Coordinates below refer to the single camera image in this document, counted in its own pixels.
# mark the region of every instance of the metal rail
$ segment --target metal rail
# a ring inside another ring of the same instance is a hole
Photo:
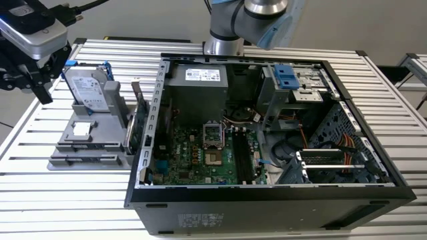
[[[74,58],[80,62],[110,61],[127,103],[136,102],[131,86],[135,78],[139,78],[144,98],[151,99],[160,53],[202,54],[200,44],[118,40],[88,40],[74,49]],[[264,51],[252,46],[246,47],[246,56],[328,60],[418,200],[351,232],[243,233],[182,238],[427,239],[426,121],[372,61],[355,51],[296,48]],[[135,211],[123,209],[130,171],[48,171],[48,157],[74,112],[67,84],[58,80],[51,92],[54,103],[32,103],[0,147],[0,233],[8,233],[0,238],[159,239],[148,235]]]

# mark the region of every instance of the power supply label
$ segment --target power supply label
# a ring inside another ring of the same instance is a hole
[[[92,77],[74,76],[72,82],[83,105],[92,111],[108,110],[99,81]]]
[[[214,81],[220,82],[220,70],[219,69],[194,69],[186,70],[187,81]]]
[[[182,228],[220,227],[224,213],[183,213],[178,214],[178,223]]]

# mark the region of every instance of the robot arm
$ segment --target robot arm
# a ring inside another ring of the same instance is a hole
[[[212,0],[207,55],[243,55],[243,41],[275,48],[292,23],[288,0]]]
[[[51,79],[60,76],[72,51],[67,27],[83,19],[83,11],[107,1],[51,9],[39,0],[0,1],[0,89],[20,88],[33,92],[42,104],[52,102]],[[46,57],[48,61],[39,67],[38,61]]]

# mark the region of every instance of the green circuit board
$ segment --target green circuit board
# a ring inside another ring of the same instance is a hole
[[[162,185],[236,185],[236,163],[234,156],[232,132],[224,131],[224,147],[222,150],[204,149],[203,128],[176,127],[172,137],[172,153],[168,161],[167,173],[162,178],[155,174],[155,184]],[[247,132],[247,141],[251,146],[250,156],[252,167],[254,153],[259,151],[256,134]],[[266,184],[264,168],[262,167],[255,179],[256,184]]]

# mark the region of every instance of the ram slot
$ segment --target ram slot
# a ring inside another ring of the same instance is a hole
[[[239,184],[252,184],[254,170],[251,164],[250,145],[244,131],[232,133],[232,150]]]

